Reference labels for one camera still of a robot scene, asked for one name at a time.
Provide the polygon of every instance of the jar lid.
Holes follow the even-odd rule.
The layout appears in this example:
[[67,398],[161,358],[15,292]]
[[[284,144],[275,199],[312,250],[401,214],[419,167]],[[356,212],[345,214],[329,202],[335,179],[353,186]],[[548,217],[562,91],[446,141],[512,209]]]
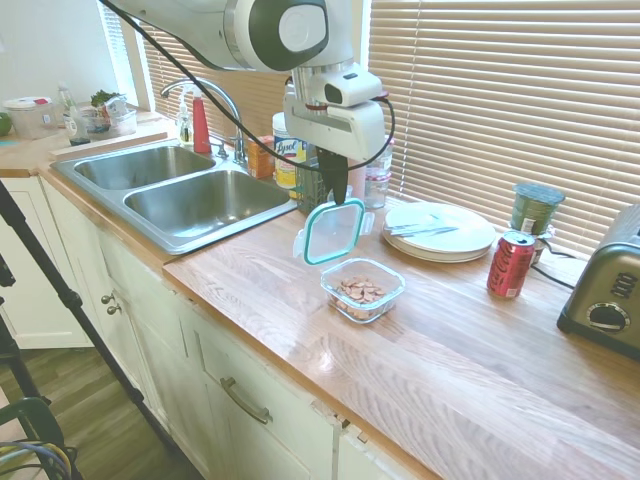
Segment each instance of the jar lid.
[[375,215],[365,211],[358,198],[342,205],[327,202],[317,207],[300,230],[293,245],[293,256],[303,256],[309,265],[320,265],[349,254],[361,235],[369,235]]
[[547,205],[558,205],[566,198],[560,190],[537,183],[519,183],[513,187],[513,191],[522,197]]
[[9,110],[32,110],[38,105],[46,105],[49,103],[51,103],[49,97],[22,97],[7,100],[2,106]]

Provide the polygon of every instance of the stack of plates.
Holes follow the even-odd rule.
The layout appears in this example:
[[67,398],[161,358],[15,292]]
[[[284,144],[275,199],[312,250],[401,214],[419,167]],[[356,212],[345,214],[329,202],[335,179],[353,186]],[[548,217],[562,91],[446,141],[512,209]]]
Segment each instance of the stack of plates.
[[[408,237],[392,236],[389,232],[400,226],[428,224],[434,219],[457,230]],[[407,255],[432,262],[462,263],[485,255],[491,249],[496,232],[489,222],[470,210],[441,203],[411,203],[387,213],[383,236]]]

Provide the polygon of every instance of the herbs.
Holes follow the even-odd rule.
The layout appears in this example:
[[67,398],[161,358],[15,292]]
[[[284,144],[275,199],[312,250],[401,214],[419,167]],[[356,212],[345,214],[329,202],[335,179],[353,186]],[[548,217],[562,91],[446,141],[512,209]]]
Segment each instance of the herbs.
[[113,97],[117,97],[120,95],[119,93],[107,93],[104,90],[100,90],[95,95],[91,96],[91,105],[95,108],[98,108],[100,105],[108,102]]

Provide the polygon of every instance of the coca-cola can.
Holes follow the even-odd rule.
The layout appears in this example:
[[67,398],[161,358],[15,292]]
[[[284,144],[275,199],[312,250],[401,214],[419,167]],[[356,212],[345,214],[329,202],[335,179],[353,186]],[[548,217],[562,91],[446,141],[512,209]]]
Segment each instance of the coca-cola can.
[[520,295],[535,254],[536,240],[526,233],[509,231],[498,242],[493,257],[487,288],[501,298]]

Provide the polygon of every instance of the green jar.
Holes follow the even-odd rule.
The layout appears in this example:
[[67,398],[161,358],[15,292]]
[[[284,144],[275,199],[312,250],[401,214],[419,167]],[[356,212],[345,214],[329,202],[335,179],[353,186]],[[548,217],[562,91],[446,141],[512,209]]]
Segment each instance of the green jar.
[[532,235],[547,231],[553,214],[565,200],[560,190],[535,183],[520,183],[513,187],[516,201],[511,216],[511,228]]

